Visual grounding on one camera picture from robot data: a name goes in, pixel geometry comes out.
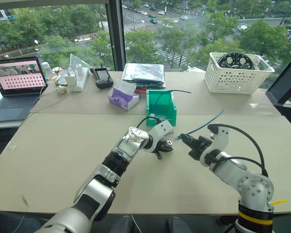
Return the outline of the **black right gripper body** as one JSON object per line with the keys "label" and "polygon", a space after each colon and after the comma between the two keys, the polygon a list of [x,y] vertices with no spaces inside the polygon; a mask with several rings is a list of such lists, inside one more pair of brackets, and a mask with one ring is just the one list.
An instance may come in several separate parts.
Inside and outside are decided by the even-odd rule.
{"label": "black right gripper body", "polygon": [[189,152],[189,155],[194,159],[199,161],[202,153],[206,148],[208,148],[212,144],[212,141],[208,138],[205,138],[203,136],[199,136],[196,142],[196,148],[191,149]]}

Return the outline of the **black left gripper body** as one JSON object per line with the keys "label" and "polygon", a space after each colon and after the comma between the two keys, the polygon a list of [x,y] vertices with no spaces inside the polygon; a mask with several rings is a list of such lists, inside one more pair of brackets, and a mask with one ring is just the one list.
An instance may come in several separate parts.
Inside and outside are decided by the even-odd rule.
{"label": "black left gripper body", "polygon": [[152,140],[152,145],[155,146],[155,148],[151,153],[154,153],[158,160],[162,158],[161,152],[167,152],[166,143],[167,141],[165,139],[159,140],[156,144],[154,143],[154,140]]}

